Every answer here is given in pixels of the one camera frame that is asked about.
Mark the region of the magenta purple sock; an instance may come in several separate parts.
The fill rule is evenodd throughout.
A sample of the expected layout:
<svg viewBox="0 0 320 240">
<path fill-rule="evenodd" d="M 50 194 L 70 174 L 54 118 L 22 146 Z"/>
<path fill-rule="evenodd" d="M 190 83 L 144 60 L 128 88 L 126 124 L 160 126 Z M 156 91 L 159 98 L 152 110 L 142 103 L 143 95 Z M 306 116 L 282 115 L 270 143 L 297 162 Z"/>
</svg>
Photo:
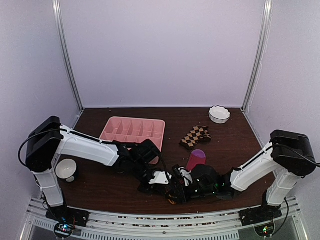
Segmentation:
<svg viewBox="0 0 320 240">
<path fill-rule="evenodd" d="M 188 163 L 186 165 L 186 170 L 191 172 L 197 165 L 205 165 L 207 162 L 207 156 L 205 152 L 201 149 L 195 149 L 191 152 L 189 156 Z"/>
</svg>

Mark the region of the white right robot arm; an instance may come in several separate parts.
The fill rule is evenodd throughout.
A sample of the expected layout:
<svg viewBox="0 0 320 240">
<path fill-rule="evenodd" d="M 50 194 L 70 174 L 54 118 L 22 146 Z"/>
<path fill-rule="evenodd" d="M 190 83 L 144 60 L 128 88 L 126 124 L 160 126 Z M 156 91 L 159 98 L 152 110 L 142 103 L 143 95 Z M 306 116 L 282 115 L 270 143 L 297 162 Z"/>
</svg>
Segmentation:
<svg viewBox="0 0 320 240">
<path fill-rule="evenodd" d="M 174 166 L 174 177 L 171 179 L 174 188 L 167 194 L 168 201 L 183 204 L 208 196 L 232 200 L 264 176 L 280 170 L 274 183 L 263 194 L 262 206 L 256 210 L 258 219 L 266 221 L 298 180 L 310 175 L 319 166 L 305 134 L 274 130 L 270 141 L 259 153 L 226 174 L 221 175 L 212 166 L 206 165 L 203 157 L 187 168 Z"/>
</svg>

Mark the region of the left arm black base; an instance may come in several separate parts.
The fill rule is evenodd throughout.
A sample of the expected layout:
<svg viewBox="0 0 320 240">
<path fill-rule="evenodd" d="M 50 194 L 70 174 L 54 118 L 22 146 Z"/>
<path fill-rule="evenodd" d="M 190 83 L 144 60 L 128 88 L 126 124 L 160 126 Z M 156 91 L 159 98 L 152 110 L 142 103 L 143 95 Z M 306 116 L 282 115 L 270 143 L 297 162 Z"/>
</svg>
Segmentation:
<svg viewBox="0 0 320 240">
<path fill-rule="evenodd" d="M 90 213 L 86 210 L 75 208 L 49 208 L 46 218 L 72 226 L 86 227 Z"/>
</svg>

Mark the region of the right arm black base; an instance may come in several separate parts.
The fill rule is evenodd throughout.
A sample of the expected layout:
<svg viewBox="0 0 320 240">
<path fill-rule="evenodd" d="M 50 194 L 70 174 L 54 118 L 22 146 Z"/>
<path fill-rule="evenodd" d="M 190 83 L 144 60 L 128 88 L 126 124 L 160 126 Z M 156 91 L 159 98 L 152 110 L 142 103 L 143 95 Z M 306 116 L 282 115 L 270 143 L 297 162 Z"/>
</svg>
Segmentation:
<svg viewBox="0 0 320 240">
<path fill-rule="evenodd" d="M 279 207 L 275 206 L 258 206 L 241 210 L 239 213 L 242 226 L 255 225 L 275 218 L 281 217 L 283 214 Z"/>
</svg>

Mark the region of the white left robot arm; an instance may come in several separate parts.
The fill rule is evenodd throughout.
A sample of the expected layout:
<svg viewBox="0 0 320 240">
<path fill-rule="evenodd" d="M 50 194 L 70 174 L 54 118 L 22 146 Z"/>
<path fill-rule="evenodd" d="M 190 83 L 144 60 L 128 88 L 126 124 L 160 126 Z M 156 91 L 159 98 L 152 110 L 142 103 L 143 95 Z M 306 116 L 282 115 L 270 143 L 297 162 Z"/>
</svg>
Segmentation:
<svg viewBox="0 0 320 240">
<path fill-rule="evenodd" d="M 24 142 L 27 145 L 25 166 L 34 174 L 52 213 L 61 222 L 72 218 L 54 170 L 56 155 L 68 155 L 94 161 L 107 167 L 132 172 L 147 186 L 169 185 L 166 169 L 152 170 L 150 161 L 161 157 L 160 150 L 149 139 L 142 143 L 106 141 L 75 131 L 51 116 L 38 126 Z"/>
</svg>

